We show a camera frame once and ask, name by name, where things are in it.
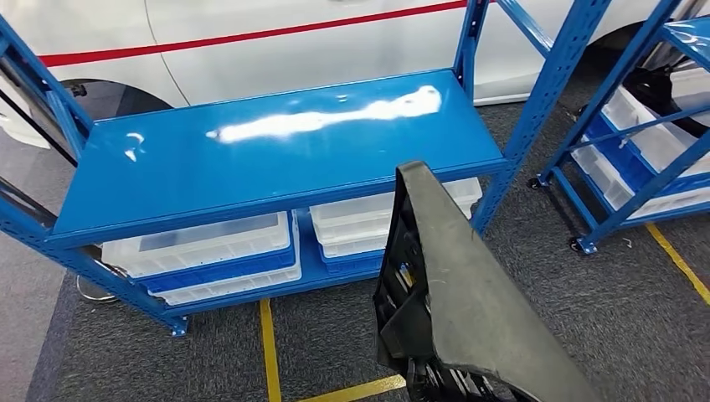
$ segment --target shelving unit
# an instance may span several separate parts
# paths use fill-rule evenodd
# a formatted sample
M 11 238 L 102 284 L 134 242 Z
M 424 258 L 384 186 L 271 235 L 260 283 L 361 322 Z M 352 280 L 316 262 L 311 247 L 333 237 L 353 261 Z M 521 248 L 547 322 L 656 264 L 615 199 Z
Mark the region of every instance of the shelving unit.
M 59 217 L 1 182 L 0 229 L 173 335 L 186 333 L 194 312 L 374 277 L 379 265 L 328 271 L 307 207 L 393 191 L 395 167 L 422 160 L 441 181 L 491 175 L 471 222 L 482 232 L 609 1 L 575 1 L 552 46 L 515 2 L 498 2 L 547 59 L 502 151 L 472 106 L 487 0 L 468 2 L 451 69 L 104 121 L 91 121 L 0 19 L 5 74 L 54 112 L 78 161 Z M 301 279 L 178 306 L 101 263 L 93 246 L 287 210 L 296 210 L 300 227 Z
M 710 18 L 667 23 L 679 2 L 665 0 L 658 3 L 565 137 L 561 147 L 547 166 L 529 182 L 530 187 L 540 188 L 550 185 L 552 179 L 557 181 L 588 225 L 586 234 L 570 240 L 573 250 L 584 254 L 594 253 L 599 240 L 615 230 L 710 210 L 710 170 L 683 174 L 710 151 L 710 134 L 705 132 L 660 172 L 653 166 L 654 163 L 646 160 L 632 138 L 636 134 L 641 137 L 641 132 L 649 127 L 661 123 L 672 124 L 683 117 L 710 111 L 710 102 L 703 101 L 700 105 L 687 107 L 669 116 L 654 116 L 626 128 L 615 126 L 603 113 L 605 104 L 612 96 L 616 97 L 615 91 L 620 88 L 624 78 L 660 40 L 675 46 L 698 66 L 710 69 Z M 619 96 L 630 95 L 619 93 Z M 594 169 L 589 167 L 590 158 L 597 159 Z M 566 163 L 577 170 L 583 183 L 602 205 L 606 216 L 601 220 L 595 218 L 565 177 L 562 167 Z

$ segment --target floor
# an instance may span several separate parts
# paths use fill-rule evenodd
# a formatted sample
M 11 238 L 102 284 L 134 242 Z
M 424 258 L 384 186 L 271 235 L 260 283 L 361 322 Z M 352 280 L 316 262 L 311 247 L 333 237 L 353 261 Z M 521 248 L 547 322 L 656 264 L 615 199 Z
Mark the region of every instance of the floor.
M 605 400 L 710 400 L 710 310 L 683 264 L 645 227 L 580 257 L 546 194 L 524 185 L 587 96 L 585 79 L 565 92 L 486 241 Z M 521 107 L 480 109 L 499 142 Z M 0 172 L 56 209 L 69 165 L 3 141 Z M 707 215 L 658 224 L 705 284 L 709 225 Z M 189 336 L 170 338 L 120 303 L 81 301 L 52 265 L 0 235 L 0 318 L 12 323 L 0 337 L 0 402 L 407 400 L 373 361 L 373 281 L 198 314 Z

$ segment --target red stripe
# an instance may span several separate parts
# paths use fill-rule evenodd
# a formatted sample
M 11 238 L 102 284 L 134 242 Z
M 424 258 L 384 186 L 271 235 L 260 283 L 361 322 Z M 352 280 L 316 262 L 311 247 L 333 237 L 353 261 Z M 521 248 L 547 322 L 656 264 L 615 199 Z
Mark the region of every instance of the red stripe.
M 433 4 L 429 6 L 406 8 L 404 10 L 388 11 L 386 13 L 363 15 L 361 17 L 337 19 L 334 21 L 326 21 L 322 23 L 309 23 L 306 25 L 297 25 L 295 27 L 269 29 L 259 32 L 240 33 L 236 35 L 221 36 L 217 38 L 189 40 L 187 42 L 177 42 L 175 44 L 154 44 L 150 46 L 140 46 L 136 48 L 97 50 L 94 52 L 48 54 L 45 56 L 39 56 L 39 58 L 44 62 L 47 67 L 55 67 L 58 65 L 67 64 L 89 63 L 91 61 L 122 59 L 125 57 L 141 56 L 144 54 L 172 52 L 173 50 L 200 48 L 203 46 L 211 46 L 214 44 L 229 44 L 232 42 L 241 42 L 243 40 L 296 34 L 299 32 L 314 31 L 316 29 L 353 25 L 355 23 L 371 23 L 372 21 L 382 21 L 384 19 L 408 17 L 411 15 L 425 13 L 436 13 L 438 11 L 451 10 L 454 8 L 463 8 L 465 6 L 466 0 L 455 0 L 447 3 Z

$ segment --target yellow floor marking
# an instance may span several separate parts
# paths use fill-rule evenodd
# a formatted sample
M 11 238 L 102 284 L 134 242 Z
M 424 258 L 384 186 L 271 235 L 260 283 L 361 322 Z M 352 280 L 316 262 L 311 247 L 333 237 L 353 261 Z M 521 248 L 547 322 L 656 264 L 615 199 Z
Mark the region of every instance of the yellow floor marking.
M 259 311 L 261 316 L 261 342 L 264 344 L 264 364 L 266 366 L 266 386 L 269 390 L 269 402 L 281 402 L 279 364 L 276 361 L 274 322 L 271 319 L 271 304 L 269 299 L 259 301 Z
M 710 305 L 710 291 L 707 289 L 704 283 L 700 280 L 700 278 L 695 275 L 695 272 L 693 272 L 690 269 L 690 266 L 686 264 L 686 261 L 683 260 L 683 258 L 678 254 L 676 249 L 673 248 L 671 243 L 668 242 L 666 237 L 661 233 L 660 230 L 656 227 L 655 224 L 646 224 L 646 229 L 648 229 L 649 232 L 651 232 L 651 235 L 653 236 L 654 239 L 656 239 L 656 242 L 658 245 L 661 246 L 663 250 L 666 251 L 666 253 L 671 257 L 671 260 L 676 264 L 679 270 L 683 272 L 687 276 L 687 278 L 690 280 L 692 283 L 692 286 L 695 287 L 695 290 L 700 294 L 702 299 Z
M 403 388 L 404 386 L 405 382 L 402 376 L 393 375 L 386 379 L 378 379 L 369 383 L 355 385 L 354 387 L 314 396 L 313 398 L 303 399 L 301 402 L 350 402 L 382 394 L 392 389 Z

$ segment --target white car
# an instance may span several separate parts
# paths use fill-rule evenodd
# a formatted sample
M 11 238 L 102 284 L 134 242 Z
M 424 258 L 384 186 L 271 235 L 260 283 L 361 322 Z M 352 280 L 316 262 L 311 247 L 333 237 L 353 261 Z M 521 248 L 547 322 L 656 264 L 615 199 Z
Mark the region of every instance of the white car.
M 542 57 L 494 0 L 476 53 L 476 104 L 527 98 Z M 550 37 L 572 0 L 519 0 Z M 595 40 L 656 0 L 613 0 Z M 172 107 L 451 66 L 466 0 L 0 0 L 0 13 L 65 84 L 111 81 Z M 26 112 L 7 82 L 0 89 Z M 9 106 L 0 126 L 46 141 Z

